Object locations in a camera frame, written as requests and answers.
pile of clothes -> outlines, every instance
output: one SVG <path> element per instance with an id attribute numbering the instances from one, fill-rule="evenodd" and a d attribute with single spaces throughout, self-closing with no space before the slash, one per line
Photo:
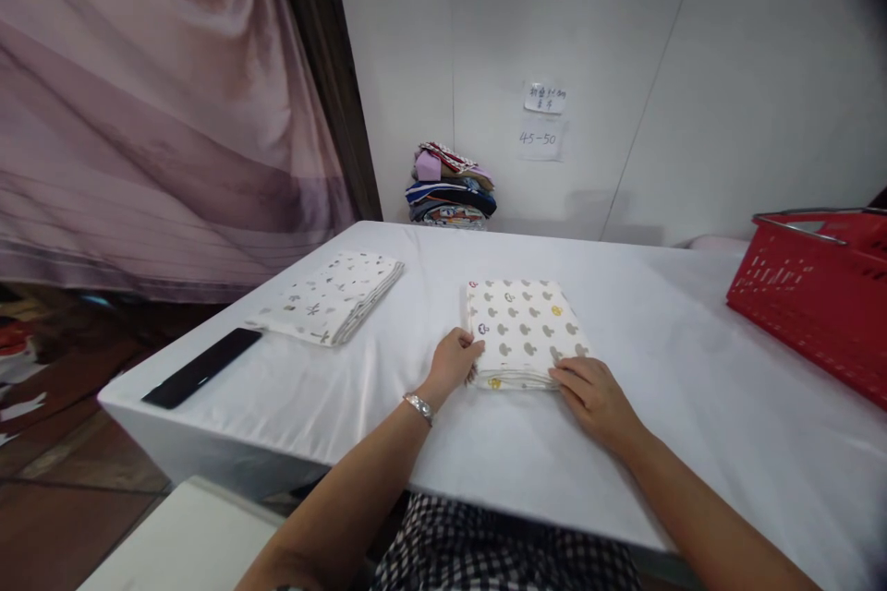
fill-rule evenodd
<path id="1" fill-rule="evenodd" d="M 492 176 L 442 143 L 422 143 L 407 188 L 409 219 L 429 226 L 486 229 L 496 212 Z"/>

folded clothing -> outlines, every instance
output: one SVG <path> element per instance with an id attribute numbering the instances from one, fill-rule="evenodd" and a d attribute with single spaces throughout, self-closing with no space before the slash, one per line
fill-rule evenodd
<path id="1" fill-rule="evenodd" d="M 441 203 L 427 210 L 420 221 L 428 226 L 454 226 L 455 228 L 486 231 L 486 217 L 471 206 Z"/>
<path id="2" fill-rule="evenodd" d="M 441 182 L 444 183 L 445 185 L 461 185 L 462 187 L 467 187 L 471 191 L 476 191 L 479 194 L 483 194 L 484 196 L 488 196 L 488 197 L 492 198 L 492 196 L 490 195 L 490 191 L 487 189 L 484 189 L 483 186 L 475 178 L 471 177 L 470 175 L 454 177 L 454 178 L 446 177 L 443 180 L 441 180 Z"/>
<path id="3" fill-rule="evenodd" d="M 468 283 L 468 325 L 486 349 L 474 385 L 492 390 L 555 390 L 548 369 L 590 356 L 590 344 L 557 282 Z"/>
<path id="4" fill-rule="evenodd" d="M 322 346 L 347 342 L 400 277 L 404 264 L 371 252 L 341 251 L 246 320 Z"/>
<path id="5" fill-rule="evenodd" d="M 452 203 L 444 203 L 443 201 L 423 200 L 409 207 L 409 220 L 411 222 L 421 222 L 425 217 L 425 213 L 435 208 L 445 205 L 453 205 Z"/>
<path id="6" fill-rule="evenodd" d="M 434 146 L 437 151 L 429 151 L 430 148 L 426 149 L 423 146 Z M 413 167 L 413 177 L 427 182 L 451 177 L 470 177 L 476 180 L 488 192 L 493 191 L 492 175 L 489 171 L 485 171 L 471 160 L 467 160 L 465 157 L 458 157 L 458 155 L 455 155 L 455 157 L 473 165 L 467 166 L 465 169 L 454 170 L 446 163 L 441 163 L 441 158 L 438 156 L 441 150 L 446 150 L 446 147 L 440 143 L 422 143 L 419 145 L 419 151 L 416 153 L 416 164 Z"/>
<path id="7" fill-rule="evenodd" d="M 457 183 L 419 181 L 407 188 L 406 196 L 410 205 L 430 199 L 461 203 L 476 208 L 487 217 L 496 212 L 496 200 L 492 196 Z"/>
<path id="8" fill-rule="evenodd" d="M 432 155 L 437 157 L 441 161 L 441 163 L 446 164 L 458 174 L 461 174 L 463 171 L 467 171 L 472 166 L 478 165 L 477 162 L 473 162 L 472 160 L 463 157 L 460 154 L 456 154 L 442 143 L 437 143 L 436 141 L 427 141 L 425 143 L 420 143 L 419 149 L 430 152 Z"/>

smartphone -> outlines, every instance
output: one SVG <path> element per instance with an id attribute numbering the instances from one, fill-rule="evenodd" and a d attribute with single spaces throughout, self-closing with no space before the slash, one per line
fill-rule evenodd
<path id="1" fill-rule="evenodd" d="M 234 329 L 141 400 L 165 409 L 176 408 L 260 338 L 259 331 Z"/>

price sign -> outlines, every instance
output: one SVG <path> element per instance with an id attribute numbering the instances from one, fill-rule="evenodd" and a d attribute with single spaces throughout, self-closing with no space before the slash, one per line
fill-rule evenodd
<path id="1" fill-rule="evenodd" d="M 529 83 L 524 108 L 545 114 L 561 114 L 566 108 L 566 90 L 546 83 Z"/>
<path id="2" fill-rule="evenodd" d="M 525 115 L 517 133 L 521 159 L 535 162 L 562 161 L 565 122 L 559 118 Z"/>

bracelet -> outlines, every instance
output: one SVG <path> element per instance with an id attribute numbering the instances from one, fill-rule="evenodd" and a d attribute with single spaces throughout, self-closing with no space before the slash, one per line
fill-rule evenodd
<path id="1" fill-rule="evenodd" d="M 431 408 L 431 405 L 428 404 L 428 402 L 426 402 L 413 392 L 408 392 L 407 394 L 405 394 L 404 399 L 415 406 L 416 410 L 422 414 L 422 417 L 428 420 L 429 427 L 434 427 L 434 410 Z"/>

